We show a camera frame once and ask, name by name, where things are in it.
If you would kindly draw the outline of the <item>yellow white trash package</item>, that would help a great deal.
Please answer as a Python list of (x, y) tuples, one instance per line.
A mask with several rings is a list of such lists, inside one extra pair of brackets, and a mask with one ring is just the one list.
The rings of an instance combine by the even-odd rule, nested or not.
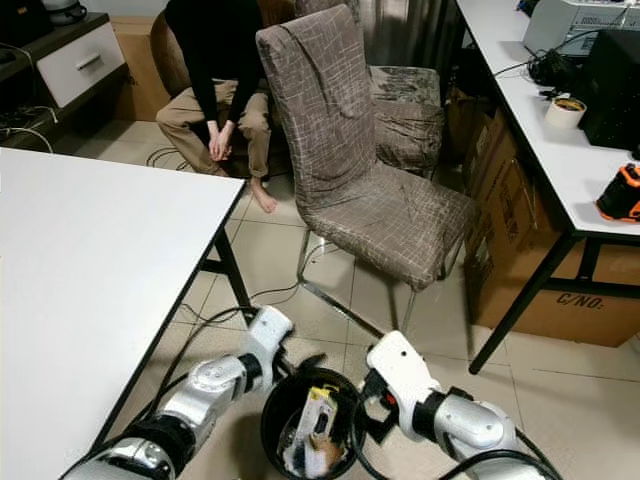
[(300, 421), (294, 430), (294, 439), (297, 442), (305, 442), (316, 435), (321, 438), (332, 438), (339, 408), (338, 392), (338, 387), (332, 384), (308, 388)]

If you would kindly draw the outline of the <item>black round rubbish bin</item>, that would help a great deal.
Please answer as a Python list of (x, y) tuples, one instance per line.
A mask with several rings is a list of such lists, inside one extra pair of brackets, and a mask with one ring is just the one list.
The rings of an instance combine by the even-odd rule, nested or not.
[[(346, 376), (330, 370), (328, 367), (323, 367), (321, 374), (325, 378), (323, 385), (332, 384), (339, 389), (339, 392), (335, 394), (339, 408), (332, 430), (333, 439), (342, 447), (351, 447), (349, 431), (352, 430), (355, 408), (358, 406), (358, 388)], [(262, 451), (268, 458), (271, 467), (287, 480), (337, 480), (338, 477), (347, 474), (353, 466), (357, 465), (358, 461), (352, 453), (346, 453), (346, 457), (335, 466), (330, 474), (315, 477), (315, 479), (306, 479), (306, 477), (288, 474), (285, 471), (282, 451), (287, 440), (292, 438), (298, 421), (300, 421), (308, 388), (310, 387), (291, 387), (291, 385), (285, 384), (285, 379), (282, 379), (271, 389), (268, 398), (266, 398), (265, 406), (262, 407), (260, 419)]]

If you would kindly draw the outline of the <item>black table leg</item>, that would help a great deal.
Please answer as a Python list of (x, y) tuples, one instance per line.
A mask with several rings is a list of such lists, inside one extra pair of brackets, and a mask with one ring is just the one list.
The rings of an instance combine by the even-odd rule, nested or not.
[(236, 297), (239, 307), (251, 307), (252, 300), (250, 293), (247, 292), (244, 285), (241, 269), (239, 269), (236, 256), (234, 256), (232, 244), (228, 234), (224, 230), (220, 230), (212, 239), (212, 250), (216, 253), (216, 259), (202, 259), (198, 269), (202, 273), (215, 273), (227, 276), (230, 288), (234, 297)]

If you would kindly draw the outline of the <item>brown patterned dining chair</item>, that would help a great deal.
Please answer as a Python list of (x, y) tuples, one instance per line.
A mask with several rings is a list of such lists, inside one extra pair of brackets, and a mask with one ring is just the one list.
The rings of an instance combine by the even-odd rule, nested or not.
[(326, 100), (369, 101), (375, 122), (376, 155), (396, 168), (429, 174), (438, 165), (444, 129), (439, 74), (422, 67), (369, 67), (370, 93), (348, 87), (332, 91), (333, 81), (317, 74)]
[(308, 233), (412, 292), (444, 279), (475, 202), (376, 156), (371, 74), (351, 9), (332, 6), (261, 29), (255, 44)]

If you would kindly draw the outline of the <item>orange black tool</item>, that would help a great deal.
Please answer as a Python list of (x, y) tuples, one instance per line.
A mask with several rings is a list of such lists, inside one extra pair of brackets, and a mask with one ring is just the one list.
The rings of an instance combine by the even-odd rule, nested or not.
[(605, 220), (640, 223), (640, 165), (621, 166), (594, 204)]

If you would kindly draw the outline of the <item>white tape roll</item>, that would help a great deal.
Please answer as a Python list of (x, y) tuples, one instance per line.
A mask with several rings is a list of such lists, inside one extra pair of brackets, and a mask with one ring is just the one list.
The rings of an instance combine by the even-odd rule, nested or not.
[(588, 110), (588, 106), (584, 101), (576, 99), (568, 93), (562, 93), (549, 101), (544, 122), (554, 128), (576, 129), (579, 127), (586, 110)]

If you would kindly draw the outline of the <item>small brown cardboard box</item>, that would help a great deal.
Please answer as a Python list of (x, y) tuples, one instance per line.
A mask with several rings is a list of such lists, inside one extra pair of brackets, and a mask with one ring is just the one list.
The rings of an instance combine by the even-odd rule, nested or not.
[(116, 101), (116, 119), (155, 122), (157, 111), (169, 102), (152, 55), (150, 36), (154, 20), (154, 15), (114, 15), (110, 19), (128, 68)]

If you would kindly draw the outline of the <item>dark tv stand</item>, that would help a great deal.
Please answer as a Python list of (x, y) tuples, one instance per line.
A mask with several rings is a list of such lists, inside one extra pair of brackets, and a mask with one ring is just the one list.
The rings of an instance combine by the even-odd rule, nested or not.
[(68, 134), (88, 134), (108, 124), (114, 116), (116, 96), (127, 78), (127, 65), (114, 70), (65, 108), (52, 101), (37, 60), (59, 50), (92, 29), (110, 23), (106, 13), (91, 12), (70, 26), (52, 28), (50, 33), (26, 46), (4, 46), (1, 61), (0, 127), (5, 148), (27, 148), (54, 152), (56, 143)]

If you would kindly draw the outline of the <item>black box device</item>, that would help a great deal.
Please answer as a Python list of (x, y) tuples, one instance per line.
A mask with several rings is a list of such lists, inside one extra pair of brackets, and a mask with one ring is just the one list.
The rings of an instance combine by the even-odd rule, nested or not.
[(579, 127), (590, 145), (640, 148), (640, 31), (600, 32), (573, 96), (586, 106)]

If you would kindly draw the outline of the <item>grey printer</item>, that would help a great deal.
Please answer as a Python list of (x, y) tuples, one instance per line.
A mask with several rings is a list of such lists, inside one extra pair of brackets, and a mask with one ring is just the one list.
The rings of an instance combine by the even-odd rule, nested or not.
[(603, 29), (640, 31), (640, 0), (527, 0), (524, 40), (530, 52), (586, 56)]

